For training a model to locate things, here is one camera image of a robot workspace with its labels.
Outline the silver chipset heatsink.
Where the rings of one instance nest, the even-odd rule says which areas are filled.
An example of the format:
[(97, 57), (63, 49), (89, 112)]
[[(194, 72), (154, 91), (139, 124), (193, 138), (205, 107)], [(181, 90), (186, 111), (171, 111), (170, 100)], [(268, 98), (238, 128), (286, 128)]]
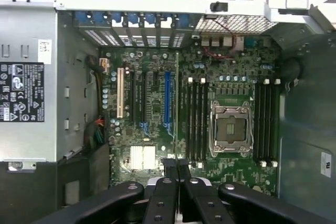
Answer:
[(130, 162), (132, 170), (155, 169), (155, 146), (131, 146)]

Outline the steel CPU socket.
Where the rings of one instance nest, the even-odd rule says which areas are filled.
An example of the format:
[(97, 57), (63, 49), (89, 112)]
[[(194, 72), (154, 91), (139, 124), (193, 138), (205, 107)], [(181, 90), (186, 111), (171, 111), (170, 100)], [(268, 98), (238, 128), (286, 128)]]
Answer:
[(253, 118), (248, 101), (239, 106), (211, 103), (208, 145), (212, 157), (220, 153), (247, 154), (253, 149)]

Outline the blue expansion slot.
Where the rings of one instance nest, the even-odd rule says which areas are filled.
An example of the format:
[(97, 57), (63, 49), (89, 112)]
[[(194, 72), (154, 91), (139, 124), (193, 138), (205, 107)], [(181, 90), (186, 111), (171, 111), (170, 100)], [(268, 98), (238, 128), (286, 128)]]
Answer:
[(170, 94), (171, 94), (171, 73), (164, 74), (164, 126), (168, 128), (170, 124)]

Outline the long black expansion slot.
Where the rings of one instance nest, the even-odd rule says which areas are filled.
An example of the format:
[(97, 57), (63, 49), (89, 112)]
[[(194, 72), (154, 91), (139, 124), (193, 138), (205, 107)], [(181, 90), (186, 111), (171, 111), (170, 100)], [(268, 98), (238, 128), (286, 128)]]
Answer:
[(146, 107), (146, 73), (142, 72), (142, 87), (141, 87), (141, 122), (140, 126), (143, 127), (145, 123), (145, 107)]
[(130, 74), (130, 119), (133, 123), (135, 120), (135, 99), (136, 99), (136, 80), (135, 72)]

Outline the white expansion slot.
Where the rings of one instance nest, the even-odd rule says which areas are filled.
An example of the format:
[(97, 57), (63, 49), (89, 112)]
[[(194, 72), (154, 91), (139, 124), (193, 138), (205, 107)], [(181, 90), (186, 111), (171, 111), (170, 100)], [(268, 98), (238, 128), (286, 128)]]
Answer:
[(117, 118), (123, 118), (124, 104), (124, 68), (118, 68), (117, 79)]

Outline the black and silver PC case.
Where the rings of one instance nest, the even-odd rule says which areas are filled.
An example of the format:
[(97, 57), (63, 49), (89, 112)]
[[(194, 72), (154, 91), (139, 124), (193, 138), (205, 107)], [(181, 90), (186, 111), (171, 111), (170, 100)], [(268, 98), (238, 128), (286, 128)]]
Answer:
[[(236, 36), (275, 47), (281, 85), (276, 195), (336, 224), (336, 4), (277, 9), (253, 0), (52, 0), (57, 30), (57, 160), (0, 161), (0, 224), (34, 224), (111, 188), (100, 140), (99, 59), (113, 48), (173, 49)], [(232, 36), (231, 48), (223, 37)], [(183, 213), (179, 179), (174, 224)]]

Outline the green motherboard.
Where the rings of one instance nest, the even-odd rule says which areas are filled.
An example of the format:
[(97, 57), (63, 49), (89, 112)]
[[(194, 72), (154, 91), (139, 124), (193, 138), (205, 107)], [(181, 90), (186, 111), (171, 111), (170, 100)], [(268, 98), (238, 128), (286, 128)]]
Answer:
[[(175, 159), (175, 64), (179, 52), (179, 117), (178, 117), (178, 160)], [(110, 151), (110, 186), (127, 180), (146, 184), (153, 177), (164, 175), (163, 159), (176, 161), (186, 159), (193, 176), (204, 177), (217, 186), (223, 182), (237, 182), (275, 196), (278, 169), (271, 166), (271, 125), (270, 155), (266, 167), (261, 166), (260, 119), (259, 119), (259, 158), (254, 160), (255, 128), (255, 86), (258, 83), (273, 86), (275, 67), (280, 52), (275, 47), (256, 45), (232, 52), (224, 48), (210, 48), (192, 45), (181, 50), (113, 48), (104, 52), (103, 58), (110, 62), (109, 72), (103, 79), (100, 140), (106, 140)], [(124, 68), (123, 118), (117, 118), (117, 79), (118, 68)], [(164, 74), (171, 73), (170, 124), (164, 126)], [(130, 119), (130, 74), (135, 72), (136, 99), (135, 120)], [(145, 123), (141, 122), (142, 72), (146, 73)], [(153, 73), (159, 74), (159, 85), (153, 85)], [(191, 99), (191, 147), (190, 159), (186, 157), (187, 122), (187, 83), (197, 83), (197, 115), (195, 161), (192, 161), (192, 105)], [(198, 84), (208, 83), (208, 137), (211, 103), (215, 100), (221, 105), (239, 106), (248, 101), (253, 118), (253, 149), (250, 153), (220, 153), (212, 157), (209, 145), (206, 161), (198, 161)], [(155, 146), (156, 168), (153, 170), (132, 170), (130, 162), (131, 146)]]

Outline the white power connector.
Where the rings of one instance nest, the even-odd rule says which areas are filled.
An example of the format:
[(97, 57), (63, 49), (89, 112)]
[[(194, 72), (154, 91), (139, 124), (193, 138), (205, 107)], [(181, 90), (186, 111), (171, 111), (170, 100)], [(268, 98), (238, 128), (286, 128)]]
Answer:
[(110, 62), (108, 58), (100, 58), (99, 59), (99, 65), (100, 68), (102, 69), (103, 74), (108, 74), (109, 72), (109, 67), (110, 67)]

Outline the grey power supply unit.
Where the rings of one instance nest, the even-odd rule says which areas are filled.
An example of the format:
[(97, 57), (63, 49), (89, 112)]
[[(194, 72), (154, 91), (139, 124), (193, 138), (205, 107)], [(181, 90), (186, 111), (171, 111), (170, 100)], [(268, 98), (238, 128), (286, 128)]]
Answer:
[(57, 30), (52, 0), (0, 0), (0, 161), (57, 160)]

